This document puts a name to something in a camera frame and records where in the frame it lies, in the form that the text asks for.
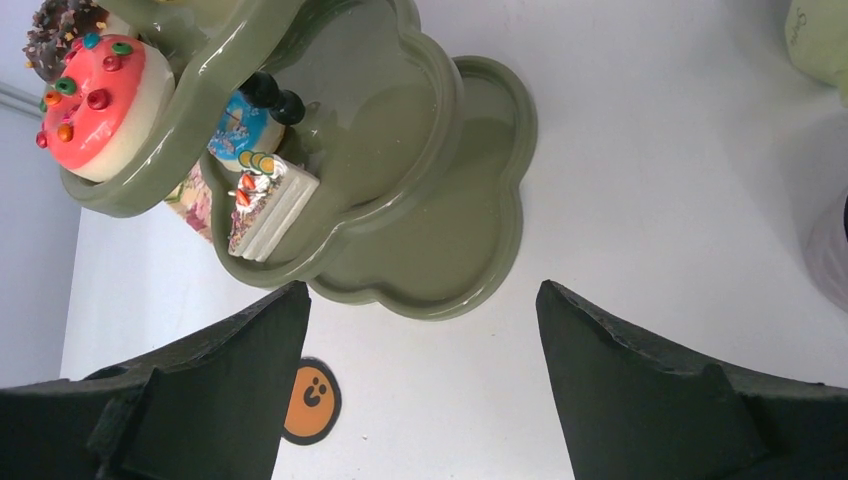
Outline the chocolate donut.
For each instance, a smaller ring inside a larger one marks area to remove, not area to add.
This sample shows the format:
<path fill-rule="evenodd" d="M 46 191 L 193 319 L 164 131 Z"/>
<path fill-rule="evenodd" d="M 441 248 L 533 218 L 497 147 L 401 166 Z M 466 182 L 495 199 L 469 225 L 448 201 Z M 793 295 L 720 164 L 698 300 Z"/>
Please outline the chocolate donut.
<path fill-rule="evenodd" d="M 32 17 L 22 51 L 27 66 L 45 83 L 57 80 L 74 43 L 88 33 L 134 36 L 136 30 L 96 1 L 49 0 Z"/>

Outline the white layered cake slice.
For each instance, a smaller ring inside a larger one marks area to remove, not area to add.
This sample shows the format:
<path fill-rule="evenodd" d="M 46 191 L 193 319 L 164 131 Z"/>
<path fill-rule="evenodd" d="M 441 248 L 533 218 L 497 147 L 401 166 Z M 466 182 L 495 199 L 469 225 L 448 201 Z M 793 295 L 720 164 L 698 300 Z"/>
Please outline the white layered cake slice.
<path fill-rule="evenodd" d="M 299 217 L 320 181 L 276 154 L 245 150 L 231 214 L 228 253 L 264 262 Z"/>

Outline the blue frosted donut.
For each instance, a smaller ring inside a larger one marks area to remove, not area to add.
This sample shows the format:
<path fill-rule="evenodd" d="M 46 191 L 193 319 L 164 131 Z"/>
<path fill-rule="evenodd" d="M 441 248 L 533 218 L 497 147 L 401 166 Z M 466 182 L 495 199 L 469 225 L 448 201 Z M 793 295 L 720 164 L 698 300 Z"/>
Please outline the blue frosted donut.
<path fill-rule="evenodd" d="M 273 153 L 281 143 L 285 126 L 276 122 L 267 109 L 252 106 L 236 91 L 230 98 L 207 150 L 229 171 L 242 169 L 243 151 Z"/>

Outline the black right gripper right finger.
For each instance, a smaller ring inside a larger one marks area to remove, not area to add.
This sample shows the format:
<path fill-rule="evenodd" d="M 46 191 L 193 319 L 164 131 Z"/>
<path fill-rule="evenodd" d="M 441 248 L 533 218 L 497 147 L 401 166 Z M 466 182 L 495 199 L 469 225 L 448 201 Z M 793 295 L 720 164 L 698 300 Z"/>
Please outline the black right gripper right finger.
<path fill-rule="evenodd" d="M 847 392 L 699 353 L 547 280 L 539 333 L 578 479 L 843 479 Z"/>

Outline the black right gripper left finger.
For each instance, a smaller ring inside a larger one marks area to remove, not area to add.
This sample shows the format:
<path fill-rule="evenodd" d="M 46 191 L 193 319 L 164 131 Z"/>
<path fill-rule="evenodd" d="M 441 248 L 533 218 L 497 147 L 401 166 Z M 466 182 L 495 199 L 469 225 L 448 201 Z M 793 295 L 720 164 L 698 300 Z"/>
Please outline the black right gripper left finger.
<path fill-rule="evenodd" d="M 5 479 L 268 479 L 309 322 L 292 282 L 83 379 L 1 392 Z"/>

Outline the red donut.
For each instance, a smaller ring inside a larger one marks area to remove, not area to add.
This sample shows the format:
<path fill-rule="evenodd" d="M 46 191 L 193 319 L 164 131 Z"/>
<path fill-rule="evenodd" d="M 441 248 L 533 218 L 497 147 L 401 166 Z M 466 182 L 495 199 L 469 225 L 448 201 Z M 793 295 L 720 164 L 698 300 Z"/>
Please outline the red donut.
<path fill-rule="evenodd" d="M 140 151 L 174 91 L 159 50 L 127 35 L 89 33 L 74 41 L 43 95 L 36 145 L 65 170 L 108 181 Z"/>

